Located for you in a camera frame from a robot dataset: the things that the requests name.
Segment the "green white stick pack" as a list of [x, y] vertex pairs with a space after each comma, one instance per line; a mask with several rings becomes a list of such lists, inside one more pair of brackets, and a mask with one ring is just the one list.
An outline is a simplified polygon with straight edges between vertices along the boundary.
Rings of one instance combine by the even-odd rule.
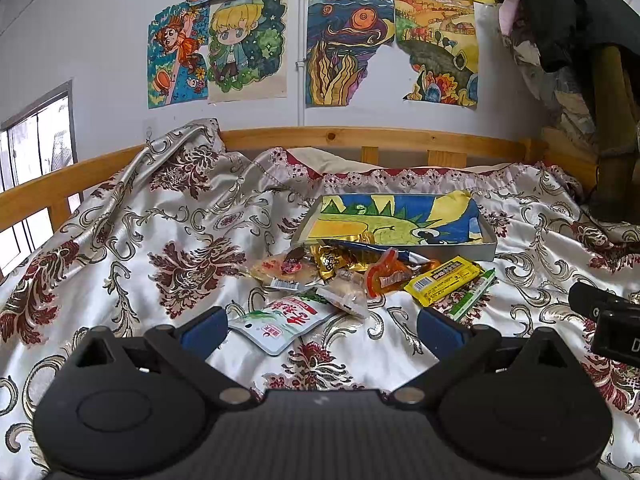
[[470, 289], [449, 311], [449, 316], [454, 322], [459, 322], [465, 315], [477, 304], [480, 297], [484, 295], [486, 290], [492, 284], [496, 277], [496, 270], [490, 269], [485, 271], [478, 279], [475, 286]]

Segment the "yellow candy bar pack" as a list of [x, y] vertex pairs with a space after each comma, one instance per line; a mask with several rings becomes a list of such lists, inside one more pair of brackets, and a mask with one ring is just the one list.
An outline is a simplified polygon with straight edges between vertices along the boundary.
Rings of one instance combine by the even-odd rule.
[[475, 280], [484, 272], [477, 263], [455, 256], [437, 268], [422, 273], [404, 286], [404, 291], [424, 308]]

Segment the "white green pickle packet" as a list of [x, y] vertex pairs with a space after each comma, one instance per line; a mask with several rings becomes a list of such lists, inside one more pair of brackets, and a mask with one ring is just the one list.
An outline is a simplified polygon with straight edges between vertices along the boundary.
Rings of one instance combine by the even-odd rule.
[[297, 338], [334, 315], [335, 308], [314, 295], [286, 296], [228, 322], [229, 327], [268, 356], [280, 356]]

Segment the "orange jelly snack bag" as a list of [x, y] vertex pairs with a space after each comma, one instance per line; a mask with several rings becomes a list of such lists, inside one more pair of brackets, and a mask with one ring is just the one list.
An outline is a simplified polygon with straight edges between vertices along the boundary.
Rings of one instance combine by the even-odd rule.
[[385, 296], [403, 289], [410, 280], [431, 271], [440, 265], [437, 259], [430, 259], [414, 252], [388, 248], [376, 263], [368, 265], [364, 274], [364, 290], [370, 299]]

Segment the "rice cracker pack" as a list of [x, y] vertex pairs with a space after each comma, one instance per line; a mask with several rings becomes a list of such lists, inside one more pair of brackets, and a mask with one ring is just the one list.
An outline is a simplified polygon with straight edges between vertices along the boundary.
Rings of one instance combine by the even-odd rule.
[[265, 287], [282, 292], [304, 292], [318, 284], [317, 267], [305, 258], [276, 255], [256, 261], [248, 273]]

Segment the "gold foil snack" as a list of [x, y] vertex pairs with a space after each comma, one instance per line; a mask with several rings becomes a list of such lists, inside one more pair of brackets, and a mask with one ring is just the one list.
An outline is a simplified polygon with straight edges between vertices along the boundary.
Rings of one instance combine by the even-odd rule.
[[369, 266], [363, 258], [358, 258], [352, 250], [342, 246], [312, 245], [310, 253], [323, 281], [335, 278], [338, 270], [362, 273]]

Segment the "clear biscuit bar pack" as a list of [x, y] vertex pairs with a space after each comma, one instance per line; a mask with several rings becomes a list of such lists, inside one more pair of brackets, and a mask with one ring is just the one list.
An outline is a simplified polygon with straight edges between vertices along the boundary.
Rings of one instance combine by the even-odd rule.
[[355, 271], [337, 270], [334, 278], [317, 288], [317, 294], [355, 318], [364, 320], [369, 316], [364, 278]]

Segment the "small dark red candy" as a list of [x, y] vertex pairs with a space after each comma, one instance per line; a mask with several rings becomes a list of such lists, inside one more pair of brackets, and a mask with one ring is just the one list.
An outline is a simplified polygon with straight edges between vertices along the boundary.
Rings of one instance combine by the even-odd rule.
[[295, 247], [289, 250], [281, 263], [281, 272], [285, 275], [295, 274], [302, 268], [302, 263], [306, 255], [303, 246]]

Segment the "dark blue sachet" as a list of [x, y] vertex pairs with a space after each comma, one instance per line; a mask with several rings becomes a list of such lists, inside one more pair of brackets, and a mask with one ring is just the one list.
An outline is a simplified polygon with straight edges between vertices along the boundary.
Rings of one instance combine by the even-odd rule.
[[[324, 240], [323, 244], [345, 249], [359, 260], [367, 263], [378, 261], [378, 259], [388, 251], [388, 247], [386, 246], [348, 242], [347, 240]], [[410, 252], [410, 250], [395, 248], [395, 252], [397, 252], [396, 258], [402, 263], [408, 264], [408, 266], [432, 262], [432, 259], [419, 255], [416, 252]]]

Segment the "beige pillow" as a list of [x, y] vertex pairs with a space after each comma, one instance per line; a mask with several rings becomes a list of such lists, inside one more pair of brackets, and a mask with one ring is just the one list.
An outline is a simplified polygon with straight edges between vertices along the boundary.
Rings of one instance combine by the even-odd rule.
[[356, 162], [318, 148], [289, 148], [288, 154], [317, 174], [348, 174], [378, 169], [376, 165]]

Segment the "window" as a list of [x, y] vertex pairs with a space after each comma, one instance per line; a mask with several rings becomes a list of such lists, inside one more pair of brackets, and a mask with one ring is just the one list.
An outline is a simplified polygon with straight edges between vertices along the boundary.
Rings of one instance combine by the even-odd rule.
[[[60, 84], [1, 124], [1, 191], [77, 162], [72, 83]], [[47, 211], [1, 232], [1, 273], [12, 272], [52, 235]]]

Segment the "blond boy drawing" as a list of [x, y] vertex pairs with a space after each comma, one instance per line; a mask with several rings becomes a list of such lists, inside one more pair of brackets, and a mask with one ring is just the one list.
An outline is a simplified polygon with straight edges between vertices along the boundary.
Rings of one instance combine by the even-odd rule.
[[210, 8], [210, 102], [286, 96], [286, 12], [286, 0], [228, 0]]

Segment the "landscape hills drawing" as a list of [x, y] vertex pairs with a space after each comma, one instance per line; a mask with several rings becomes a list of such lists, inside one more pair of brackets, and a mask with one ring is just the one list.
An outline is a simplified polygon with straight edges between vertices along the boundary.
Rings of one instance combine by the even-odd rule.
[[474, 3], [394, 0], [396, 42], [416, 73], [406, 101], [477, 106], [478, 59]]

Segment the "starry night drawing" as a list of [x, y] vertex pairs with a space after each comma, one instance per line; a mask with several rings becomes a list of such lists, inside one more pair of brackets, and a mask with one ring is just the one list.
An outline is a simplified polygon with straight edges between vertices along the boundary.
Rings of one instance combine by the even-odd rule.
[[306, 105], [348, 105], [394, 38], [394, 0], [308, 0]]

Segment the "white wall pipe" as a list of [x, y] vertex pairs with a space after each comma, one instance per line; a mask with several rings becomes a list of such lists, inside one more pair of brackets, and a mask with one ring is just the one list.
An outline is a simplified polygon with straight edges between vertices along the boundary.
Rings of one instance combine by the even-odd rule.
[[298, 43], [295, 62], [297, 74], [297, 125], [305, 125], [306, 81], [306, 0], [298, 0]]

